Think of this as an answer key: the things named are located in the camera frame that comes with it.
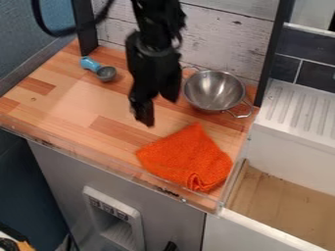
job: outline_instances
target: wooden wall panel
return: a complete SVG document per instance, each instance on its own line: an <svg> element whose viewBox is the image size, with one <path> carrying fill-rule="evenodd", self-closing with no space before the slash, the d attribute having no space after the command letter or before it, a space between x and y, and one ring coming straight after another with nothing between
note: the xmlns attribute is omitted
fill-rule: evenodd
<svg viewBox="0 0 335 251"><path fill-rule="evenodd" d="M106 0L92 0L99 5ZM127 4L130 0L116 0L116 4ZM221 10L248 17L273 21L279 0L181 0L186 5Z"/></svg>
<svg viewBox="0 0 335 251"><path fill-rule="evenodd" d="M101 5L102 2L94 0L95 11ZM272 5L272 9L276 10L276 4ZM258 82L272 21L189 4L183 4L183 10L188 16L181 50L183 62L229 71L247 82ZM125 37L135 28L130 1L116 1L109 18L98 27L100 44L120 48Z"/></svg>

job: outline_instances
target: orange cloth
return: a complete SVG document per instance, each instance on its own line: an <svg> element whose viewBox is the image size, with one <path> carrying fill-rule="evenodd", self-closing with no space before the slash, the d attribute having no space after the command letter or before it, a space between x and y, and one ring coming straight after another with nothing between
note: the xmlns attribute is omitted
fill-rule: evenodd
<svg viewBox="0 0 335 251"><path fill-rule="evenodd" d="M223 182L232 166L199 123L144 146L136 155L150 173L200 191Z"/></svg>

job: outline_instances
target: blue scoop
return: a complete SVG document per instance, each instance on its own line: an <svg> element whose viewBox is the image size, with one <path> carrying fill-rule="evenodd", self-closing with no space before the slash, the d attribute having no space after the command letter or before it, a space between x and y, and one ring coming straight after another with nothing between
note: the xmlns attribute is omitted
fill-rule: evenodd
<svg viewBox="0 0 335 251"><path fill-rule="evenodd" d="M82 57L80 59L80 65L82 68L95 73L97 77L104 82L111 81L117 74L116 68L108 66L103 67L90 57Z"/></svg>

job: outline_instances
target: stainless steel bowl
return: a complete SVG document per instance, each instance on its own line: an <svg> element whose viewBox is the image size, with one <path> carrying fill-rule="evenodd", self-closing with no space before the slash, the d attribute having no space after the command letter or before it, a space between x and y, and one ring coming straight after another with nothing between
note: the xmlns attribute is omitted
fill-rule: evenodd
<svg viewBox="0 0 335 251"><path fill-rule="evenodd" d="M207 113L228 112L235 118L247 118L253 106L246 100L246 87L234 75L219 71L198 71L186 79L183 94L195 108ZM250 106L246 115L235 115L228 109L245 102Z"/></svg>

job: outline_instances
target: white plastic panel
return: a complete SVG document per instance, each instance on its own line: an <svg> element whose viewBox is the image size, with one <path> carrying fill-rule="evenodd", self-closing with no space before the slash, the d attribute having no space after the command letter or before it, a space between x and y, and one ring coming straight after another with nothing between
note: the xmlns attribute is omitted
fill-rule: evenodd
<svg viewBox="0 0 335 251"><path fill-rule="evenodd" d="M144 251L140 213L92 187L83 189L91 220L100 234L122 251Z"/></svg>

